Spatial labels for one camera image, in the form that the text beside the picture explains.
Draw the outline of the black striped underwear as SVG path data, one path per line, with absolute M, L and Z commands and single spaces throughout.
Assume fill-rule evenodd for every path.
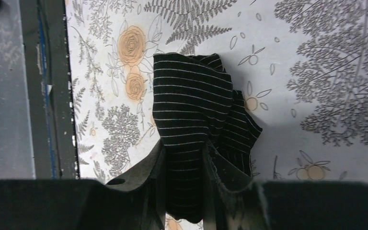
M 205 143 L 251 176 L 250 152 L 262 129 L 218 54 L 155 54 L 153 60 L 152 116 L 166 151 L 166 211 L 196 224 L 203 218 Z

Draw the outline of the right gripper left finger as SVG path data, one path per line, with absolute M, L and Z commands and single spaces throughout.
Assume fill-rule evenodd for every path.
M 162 230 L 165 151 L 103 184 L 91 179 L 0 180 L 0 230 Z

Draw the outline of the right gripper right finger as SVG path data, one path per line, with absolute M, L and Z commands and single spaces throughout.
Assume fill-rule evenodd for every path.
M 206 230 L 368 230 L 368 184 L 253 180 L 207 143 Z

